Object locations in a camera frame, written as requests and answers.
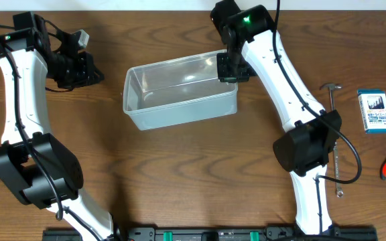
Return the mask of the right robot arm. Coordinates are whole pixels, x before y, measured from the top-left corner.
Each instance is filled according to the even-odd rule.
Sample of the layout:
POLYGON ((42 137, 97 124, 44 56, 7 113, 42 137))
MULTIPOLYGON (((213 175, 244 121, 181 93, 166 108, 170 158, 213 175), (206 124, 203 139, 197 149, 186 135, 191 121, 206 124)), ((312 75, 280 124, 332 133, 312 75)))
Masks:
POLYGON ((276 19, 264 6, 241 10, 235 1, 219 1, 210 18, 227 47, 216 57, 219 81, 256 76, 277 110, 284 134, 274 141, 273 152, 292 179, 298 229, 306 235, 327 233, 332 220, 318 178, 326 174, 338 138, 325 122, 339 129, 340 115, 327 112, 306 88, 284 50, 276 19))

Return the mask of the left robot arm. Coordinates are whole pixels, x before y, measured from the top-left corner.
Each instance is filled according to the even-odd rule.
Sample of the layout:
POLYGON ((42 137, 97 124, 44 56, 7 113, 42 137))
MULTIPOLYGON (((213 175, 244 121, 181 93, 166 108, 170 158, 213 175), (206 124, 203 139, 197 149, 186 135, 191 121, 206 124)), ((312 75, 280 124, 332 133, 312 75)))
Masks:
POLYGON ((0 144, 0 180, 24 205, 53 212, 81 240, 118 240, 112 215, 84 190, 80 162, 52 133, 46 82, 58 92, 98 84, 104 74, 87 52, 83 30, 56 29, 51 47, 50 22, 31 11, 13 16, 0 35, 0 68, 5 83, 5 127, 0 144))

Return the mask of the clear plastic storage box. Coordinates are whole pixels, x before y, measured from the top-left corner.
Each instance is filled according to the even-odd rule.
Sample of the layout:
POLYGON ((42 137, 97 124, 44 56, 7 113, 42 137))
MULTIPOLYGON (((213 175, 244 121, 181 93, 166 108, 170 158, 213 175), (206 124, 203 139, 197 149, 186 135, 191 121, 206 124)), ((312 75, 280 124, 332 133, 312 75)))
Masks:
POLYGON ((217 75, 217 50, 136 66, 126 73, 123 112, 141 131, 237 112, 236 84, 217 75))

